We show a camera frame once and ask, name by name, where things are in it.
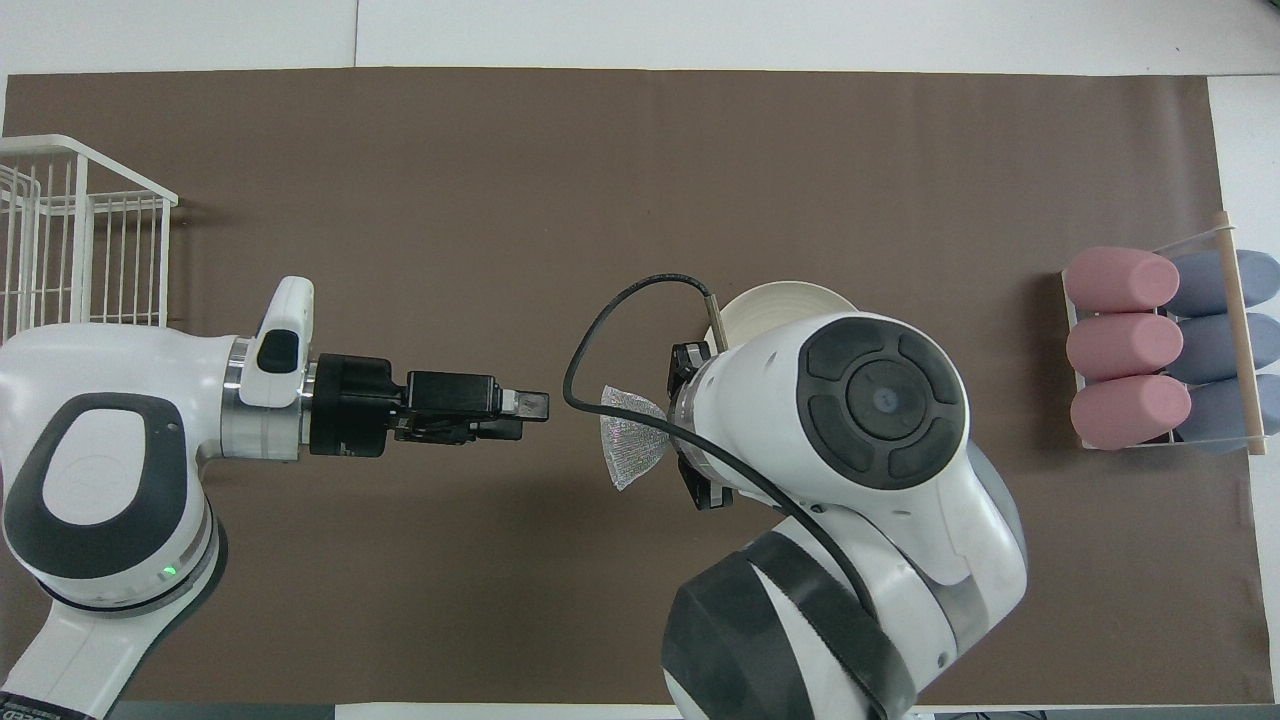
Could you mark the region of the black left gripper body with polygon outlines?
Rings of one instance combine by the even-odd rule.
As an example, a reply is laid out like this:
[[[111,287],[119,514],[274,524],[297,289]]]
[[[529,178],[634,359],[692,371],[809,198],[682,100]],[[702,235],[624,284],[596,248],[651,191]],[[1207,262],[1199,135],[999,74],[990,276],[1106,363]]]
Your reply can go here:
[[[388,436],[402,442],[466,445],[502,411],[493,375],[410,372],[394,382],[380,357],[321,355],[308,424],[312,455],[379,457]]]

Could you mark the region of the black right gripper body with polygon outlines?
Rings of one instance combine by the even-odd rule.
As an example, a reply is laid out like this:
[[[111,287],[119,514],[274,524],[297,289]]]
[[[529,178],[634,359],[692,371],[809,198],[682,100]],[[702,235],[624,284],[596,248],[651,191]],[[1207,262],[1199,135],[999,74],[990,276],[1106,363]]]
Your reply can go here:
[[[695,411],[694,401],[698,396],[700,380],[687,380],[678,387],[672,386],[669,388],[669,421],[690,433],[694,433],[695,427]],[[672,443],[678,454],[680,460],[687,465],[694,471],[700,470],[701,465],[701,451],[698,446],[690,445],[685,439],[673,437]]]

